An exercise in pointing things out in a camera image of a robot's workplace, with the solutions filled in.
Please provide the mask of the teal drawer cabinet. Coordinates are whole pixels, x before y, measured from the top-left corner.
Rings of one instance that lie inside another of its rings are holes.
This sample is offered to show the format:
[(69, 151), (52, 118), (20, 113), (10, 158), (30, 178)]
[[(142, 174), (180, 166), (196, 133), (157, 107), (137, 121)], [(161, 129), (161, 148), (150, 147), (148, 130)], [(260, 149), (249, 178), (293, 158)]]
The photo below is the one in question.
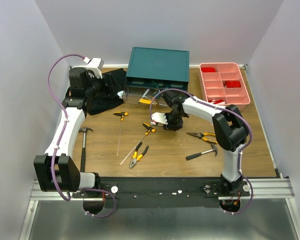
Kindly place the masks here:
[(127, 87), (188, 90), (190, 52), (146, 47), (133, 47), (126, 72)]

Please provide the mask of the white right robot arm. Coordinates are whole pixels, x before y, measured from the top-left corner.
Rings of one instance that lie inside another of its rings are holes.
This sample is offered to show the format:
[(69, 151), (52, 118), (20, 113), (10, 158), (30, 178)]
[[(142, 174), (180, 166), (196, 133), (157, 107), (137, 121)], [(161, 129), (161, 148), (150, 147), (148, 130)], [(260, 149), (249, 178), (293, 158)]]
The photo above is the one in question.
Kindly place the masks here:
[(231, 196), (237, 192), (243, 180), (241, 162), (242, 151), (251, 142), (251, 127), (244, 120), (236, 105), (227, 107), (214, 105), (176, 88), (162, 91), (162, 98), (171, 112), (164, 114), (163, 128), (179, 130), (183, 127), (183, 117), (194, 115), (213, 125), (215, 138), (223, 150), (223, 170), (220, 176), (220, 191)]

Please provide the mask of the silver T-handle wrench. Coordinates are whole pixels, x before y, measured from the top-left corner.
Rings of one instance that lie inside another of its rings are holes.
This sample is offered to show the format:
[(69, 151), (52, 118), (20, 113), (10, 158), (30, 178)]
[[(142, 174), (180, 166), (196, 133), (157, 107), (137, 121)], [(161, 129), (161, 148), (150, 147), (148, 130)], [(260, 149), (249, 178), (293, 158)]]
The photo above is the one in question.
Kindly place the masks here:
[(148, 97), (148, 93), (149, 93), (149, 91), (150, 91), (150, 89), (149, 88), (147, 88), (146, 89), (146, 91), (143, 93), (143, 95), (142, 95), (142, 98), (143, 99), (147, 99), (147, 100), (149, 100), (150, 98)]

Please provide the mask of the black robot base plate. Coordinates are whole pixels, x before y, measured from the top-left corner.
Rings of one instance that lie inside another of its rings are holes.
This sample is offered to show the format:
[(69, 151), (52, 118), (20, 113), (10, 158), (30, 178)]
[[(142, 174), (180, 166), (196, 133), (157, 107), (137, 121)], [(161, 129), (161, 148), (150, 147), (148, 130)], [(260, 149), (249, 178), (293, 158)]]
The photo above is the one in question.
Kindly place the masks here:
[(99, 186), (105, 193), (79, 191), (75, 199), (100, 200), (105, 208), (116, 204), (128, 208), (218, 208), (220, 201), (249, 197), (248, 183), (241, 180), (226, 189), (220, 177), (101, 177)]

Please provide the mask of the green screwdriver long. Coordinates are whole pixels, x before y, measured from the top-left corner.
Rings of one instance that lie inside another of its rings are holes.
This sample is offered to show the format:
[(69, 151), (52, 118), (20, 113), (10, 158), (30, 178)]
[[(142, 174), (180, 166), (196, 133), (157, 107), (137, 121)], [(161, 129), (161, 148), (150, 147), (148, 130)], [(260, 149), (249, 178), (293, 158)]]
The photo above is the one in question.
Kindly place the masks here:
[(155, 89), (161, 91), (160, 86), (155, 81), (152, 81), (151, 84), (154, 86)]

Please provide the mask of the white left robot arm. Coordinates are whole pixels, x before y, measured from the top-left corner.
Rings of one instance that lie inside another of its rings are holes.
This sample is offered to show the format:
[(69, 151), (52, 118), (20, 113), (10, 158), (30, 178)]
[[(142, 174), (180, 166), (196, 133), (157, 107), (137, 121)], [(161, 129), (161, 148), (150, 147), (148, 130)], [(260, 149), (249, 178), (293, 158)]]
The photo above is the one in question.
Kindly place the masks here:
[(87, 115), (97, 115), (123, 103), (118, 93), (126, 82), (122, 68), (101, 73), (85, 66), (69, 70), (69, 88), (61, 105), (61, 118), (54, 137), (43, 155), (34, 158), (34, 169), (43, 192), (74, 193), (89, 197), (100, 194), (100, 177), (76, 167), (73, 151)]

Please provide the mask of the clear drawer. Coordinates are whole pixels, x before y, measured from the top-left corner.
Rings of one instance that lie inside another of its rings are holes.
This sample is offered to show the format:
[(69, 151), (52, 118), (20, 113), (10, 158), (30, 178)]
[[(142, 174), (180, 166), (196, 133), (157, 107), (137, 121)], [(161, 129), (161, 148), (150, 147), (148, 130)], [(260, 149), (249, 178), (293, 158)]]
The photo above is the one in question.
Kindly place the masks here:
[[(138, 106), (148, 106), (149, 104), (139, 103), (139, 100), (142, 99), (142, 95), (146, 91), (146, 89), (150, 89), (147, 96), (149, 100), (153, 100), (155, 95), (160, 92), (155, 87), (136, 87), (136, 86), (125, 86), (124, 90), (120, 91), (118, 95), (123, 99), (125, 104), (132, 104)], [(158, 95), (155, 98), (152, 105), (154, 107), (161, 108), (169, 108), (172, 105), (172, 102), (176, 99), (182, 99), (185, 96), (184, 93), (170, 90)]]

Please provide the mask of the pink compartment tray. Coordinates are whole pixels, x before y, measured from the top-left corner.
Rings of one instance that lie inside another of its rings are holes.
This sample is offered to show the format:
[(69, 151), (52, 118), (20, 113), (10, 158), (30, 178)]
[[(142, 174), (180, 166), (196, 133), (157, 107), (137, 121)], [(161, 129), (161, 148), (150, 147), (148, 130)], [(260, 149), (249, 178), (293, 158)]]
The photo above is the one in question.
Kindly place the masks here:
[(199, 69), (201, 92), (205, 101), (215, 105), (236, 105), (240, 110), (251, 103), (243, 75), (237, 63), (201, 63)]

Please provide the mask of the yellow black long rod driver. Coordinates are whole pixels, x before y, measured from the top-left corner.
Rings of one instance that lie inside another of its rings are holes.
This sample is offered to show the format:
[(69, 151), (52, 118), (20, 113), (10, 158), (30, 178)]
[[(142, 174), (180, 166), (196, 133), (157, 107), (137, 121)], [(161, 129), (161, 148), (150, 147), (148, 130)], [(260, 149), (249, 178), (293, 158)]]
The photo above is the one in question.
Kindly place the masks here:
[(144, 135), (141, 137), (141, 139), (137, 142), (137, 144), (131, 149), (131, 151), (126, 155), (126, 157), (121, 161), (121, 163), (119, 164), (120, 166), (125, 162), (125, 160), (129, 157), (129, 155), (135, 150), (135, 148), (137, 147), (137, 145), (146, 137), (148, 136), (150, 133), (155, 133), (156, 130), (154, 128), (154, 126), (156, 125), (156, 123), (154, 121), (151, 121), (150, 123), (146, 123), (143, 122), (142, 125), (146, 128), (146, 132), (144, 133)]

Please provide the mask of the yellow screwdriver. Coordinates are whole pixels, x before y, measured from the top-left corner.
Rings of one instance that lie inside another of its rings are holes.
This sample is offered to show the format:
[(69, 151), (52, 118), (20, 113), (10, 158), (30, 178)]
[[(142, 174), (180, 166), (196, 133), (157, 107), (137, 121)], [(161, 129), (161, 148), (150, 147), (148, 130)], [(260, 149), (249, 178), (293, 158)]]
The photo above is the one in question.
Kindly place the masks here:
[(146, 105), (151, 105), (152, 104), (151, 100), (149, 100), (149, 99), (143, 99), (143, 98), (141, 98), (138, 102), (140, 104), (146, 104)]

